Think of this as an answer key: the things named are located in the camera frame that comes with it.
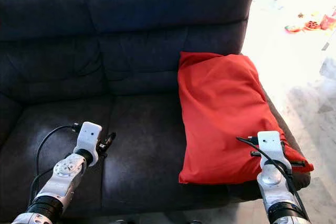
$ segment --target backrest cushion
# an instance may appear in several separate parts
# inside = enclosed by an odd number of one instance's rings
[[[0,41],[93,31],[85,0],[0,0]]]
[[[0,92],[24,103],[104,93],[86,0],[0,0]]]
[[[0,91],[24,103],[104,93],[94,38],[0,42],[0,73]]]
[[[114,94],[177,89],[180,51],[239,53],[251,0],[87,0]]]

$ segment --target wire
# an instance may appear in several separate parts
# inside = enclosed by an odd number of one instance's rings
[[[35,197],[35,195],[34,195],[34,188],[35,188],[35,185],[36,185],[38,179],[41,178],[43,175],[46,175],[48,172],[52,171],[53,169],[54,169],[54,168],[52,167],[52,168],[46,170],[45,172],[43,172],[43,173],[41,173],[41,174],[35,176],[33,182],[32,182],[31,185],[30,185],[30,189],[29,189],[29,201],[28,201],[28,206],[30,206],[30,204],[32,204],[33,199],[34,199],[34,197]]]
[[[40,152],[41,152],[41,149],[44,145],[44,143],[48,140],[48,138],[53,135],[56,131],[59,131],[61,129],[64,129],[64,128],[72,128],[71,125],[63,125],[63,126],[60,126],[60,127],[57,127],[55,129],[53,129],[52,131],[50,131],[45,137],[44,139],[42,140],[42,142],[40,143],[40,145],[38,146],[38,149],[37,149],[37,152],[36,152],[36,155],[35,155],[35,178],[34,180],[36,180],[35,182],[35,185],[38,185],[38,179],[39,179],[39,156],[40,156]],[[37,191],[37,186],[33,186],[33,198],[35,197],[36,195],[36,191]]]
[[[304,208],[304,205],[303,205],[303,202],[298,194],[298,192],[296,191],[295,189],[295,186],[293,184],[293,181],[287,176],[287,174],[284,172],[284,170],[281,169],[281,167],[272,159],[270,158],[265,152],[263,152],[261,149],[259,149],[256,145],[254,145],[253,143],[251,143],[249,140],[245,139],[245,138],[242,138],[242,137],[236,137],[239,141],[245,143],[245,144],[248,144],[249,146],[253,147],[254,149],[256,149],[258,152],[260,152],[261,154],[263,154],[263,156],[265,156],[265,158],[267,158],[278,170],[279,172],[285,177],[286,181],[287,181],[287,184],[288,184],[288,187],[289,189],[293,192],[294,196],[296,197],[296,199],[298,200],[298,203],[300,205],[300,208],[303,212],[303,214],[305,215],[306,219],[308,221],[309,220],[309,217],[308,217],[308,214],[306,212],[306,209]]]

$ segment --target dark gray couch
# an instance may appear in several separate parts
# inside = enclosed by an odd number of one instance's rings
[[[260,197],[256,182],[180,185],[185,133],[180,51],[238,54],[251,0],[0,0],[0,221],[25,210],[34,155],[72,122],[117,132],[88,169],[66,216],[223,206]],[[298,146],[271,105],[292,145]],[[41,170],[71,152],[53,135]],[[309,174],[296,174],[298,188]]]

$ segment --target red pillow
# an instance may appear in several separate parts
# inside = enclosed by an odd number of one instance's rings
[[[248,57],[181,52],[178,80],[187,138],[180,183],[255,180],[261,171],[260,157],[251,157],[254,149],[236,137],[257,136],[259,131],[280,132],[287,158],[305,162],[305,167],[293,170],[313,170],[286,142]]]

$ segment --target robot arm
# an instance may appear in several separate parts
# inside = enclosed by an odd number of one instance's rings
[[[109,138],[99,143],[101,129],[97,124],[83,123],[73,153],[54,166],[53,175],[33,203],[12,224],[56,224],[69,206],[86,168],[95,165],[99,154],[105,152],[112,142]]]
[[[273,159],[286,174],[291,175],[291,165],[284,156],[279,132],[259,132],[258,143],[260,150]],[[289,190],[283,174],[263,155],[260,167],[262,171],[257,176],[257,181],[269,222],[271,224],[310,224],[299,207],[296,197]]]

